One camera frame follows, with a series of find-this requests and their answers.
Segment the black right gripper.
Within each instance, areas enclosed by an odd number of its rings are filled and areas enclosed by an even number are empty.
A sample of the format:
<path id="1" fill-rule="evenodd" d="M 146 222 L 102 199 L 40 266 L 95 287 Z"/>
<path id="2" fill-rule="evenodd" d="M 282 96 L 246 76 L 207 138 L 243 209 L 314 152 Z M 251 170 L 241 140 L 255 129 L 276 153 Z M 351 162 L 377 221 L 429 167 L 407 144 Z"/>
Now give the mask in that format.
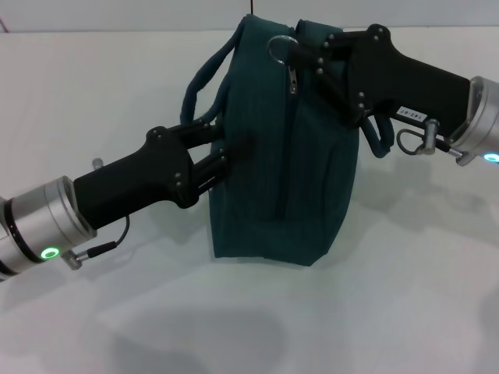
<path id="1" fill-rule="evenodd" d="M 334 67 L 347 57 L 349 95 L 344 70 Z M 364 31 L 330 33 L 319 47 L 294 44 L 290 66 L 310 75 L 315 93 L 349 127 L 362 125 L 360 103 L 420 128 L 427 119 L 436 119 L 440 135 L 452 134 L 467 119 L 470 81 L 404 56 L 392 44 L 390 31 L 379 24 Z"/>

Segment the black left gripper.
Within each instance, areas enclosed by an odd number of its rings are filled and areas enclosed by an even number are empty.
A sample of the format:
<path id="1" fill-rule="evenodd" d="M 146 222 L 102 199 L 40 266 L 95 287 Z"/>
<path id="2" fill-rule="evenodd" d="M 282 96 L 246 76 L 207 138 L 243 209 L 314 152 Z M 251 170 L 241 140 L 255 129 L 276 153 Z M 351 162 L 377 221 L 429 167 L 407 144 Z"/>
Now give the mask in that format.
<path id="1" fill-rule="evenodd" d="M 224 133 L 222 125 L 203 120 L 150 130 L 136 152 L 74 181 L 79 211 L 97 230 L 160 201 L 191 207 L 253 157 L 256 141 L 244 136 L 193 164 L 188 150 L 223 139 Z"/>

